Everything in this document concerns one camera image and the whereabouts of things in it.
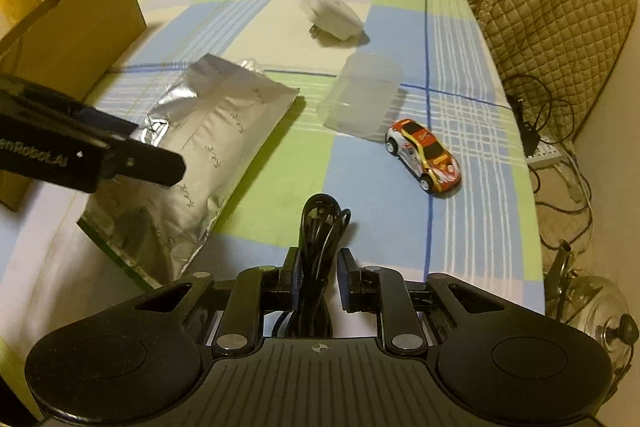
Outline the quilted beige chair cover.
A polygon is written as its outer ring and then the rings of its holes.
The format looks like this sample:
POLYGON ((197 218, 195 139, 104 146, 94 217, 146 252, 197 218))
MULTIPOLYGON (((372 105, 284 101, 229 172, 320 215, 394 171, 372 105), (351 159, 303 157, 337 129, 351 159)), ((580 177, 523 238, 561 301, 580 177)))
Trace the quilted beige chair cover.
POLYGON ((506 92, 572 139, 610 77, 638 0, 469 0, 506 92))

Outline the plaid bed sheet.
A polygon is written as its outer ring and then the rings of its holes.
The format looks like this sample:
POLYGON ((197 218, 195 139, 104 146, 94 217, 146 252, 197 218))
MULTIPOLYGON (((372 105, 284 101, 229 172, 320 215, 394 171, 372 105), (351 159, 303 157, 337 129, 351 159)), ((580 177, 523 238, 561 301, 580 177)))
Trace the plaid bed sheet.
POLYGON ((518 127, 466 0, 342 0, 362 19, 346 41, 311 27, 300 0, 139 0, 148 29, 88 103, 139 121, 180 74, 213 54, 252 60, 298 95, 193 261, 221 279, 278 265, 307 198, 352 212, 345 244, 411 280, 446 272, 534 311, 544 307, 534 196, 518 127), (321 124, 319 101, 357 52, 404 71, 393 118, 425 124, 454 153, 459 190, 424 193, 380 143, 321 124))

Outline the clear plastic container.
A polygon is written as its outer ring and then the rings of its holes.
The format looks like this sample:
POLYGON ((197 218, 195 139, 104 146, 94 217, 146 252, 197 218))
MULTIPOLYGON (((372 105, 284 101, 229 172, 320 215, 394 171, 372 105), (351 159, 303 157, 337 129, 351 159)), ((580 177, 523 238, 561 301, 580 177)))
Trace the clear plastic container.
POLYGON ((331 130, 381 141, 403 79, 401 66, 388 56, 352 54, 319 102, 317 115, 331 130))

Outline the steel kettle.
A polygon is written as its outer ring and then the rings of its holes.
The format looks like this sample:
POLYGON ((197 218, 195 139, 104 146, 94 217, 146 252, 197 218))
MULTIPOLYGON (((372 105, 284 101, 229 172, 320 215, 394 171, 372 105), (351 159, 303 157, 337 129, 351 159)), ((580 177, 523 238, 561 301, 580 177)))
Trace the steel kettle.
POLYGON ((597 341, 610 357, 612 384, 608 402, 631 369, 638 324, 629 313, 627 300, 611 280, 579 275, 574 269, 577 254, 565 239, 555 248, 550 269, 544 273, 546 314, 579 329, 597 341))

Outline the red toy car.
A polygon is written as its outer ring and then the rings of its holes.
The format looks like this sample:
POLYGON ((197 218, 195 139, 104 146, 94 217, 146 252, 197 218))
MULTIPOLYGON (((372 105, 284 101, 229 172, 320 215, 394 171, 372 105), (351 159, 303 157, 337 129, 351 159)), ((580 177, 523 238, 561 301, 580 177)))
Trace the red toy car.
POLYGON ((428 194, 442 195, 461 183, 457 159, 430 129, 411 118, 392 124, 385 133, 385 148, 397 157, 428 194))

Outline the white power strip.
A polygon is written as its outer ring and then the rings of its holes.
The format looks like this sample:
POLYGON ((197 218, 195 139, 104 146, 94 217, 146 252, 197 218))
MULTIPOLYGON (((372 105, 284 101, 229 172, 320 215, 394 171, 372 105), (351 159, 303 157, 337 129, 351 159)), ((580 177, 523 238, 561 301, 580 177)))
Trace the white power strip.
POLYGON ((567 149, 562 144, 548 144, 540 141, 535 152, 526 156, 526 162, 534 169, 544 169, 559 164, 567 157, 567 149))

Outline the brown cardboard box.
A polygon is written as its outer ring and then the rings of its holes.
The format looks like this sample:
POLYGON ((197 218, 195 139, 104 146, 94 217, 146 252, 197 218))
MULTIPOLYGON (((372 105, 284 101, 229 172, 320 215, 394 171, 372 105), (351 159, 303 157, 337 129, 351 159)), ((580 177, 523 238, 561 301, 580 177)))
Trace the brown cardboard box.
POLYGON ((1 39, 1 72, 81 101, 145 29, 138 0, 46 0, 1 39))

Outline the silver foil bag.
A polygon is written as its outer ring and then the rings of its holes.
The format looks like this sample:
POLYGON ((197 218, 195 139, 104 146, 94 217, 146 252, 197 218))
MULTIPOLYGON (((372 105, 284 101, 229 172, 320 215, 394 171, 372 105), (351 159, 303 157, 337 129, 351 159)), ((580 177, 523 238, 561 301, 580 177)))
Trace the silver foil bag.
POLYGON ((203 56, 134 132, 144 144, 179 154, 182 179, 172 187, 124 176, 106 181, 88 199, 80 225, 150 286, 177 280, 297 95, 254 68, 203 56))

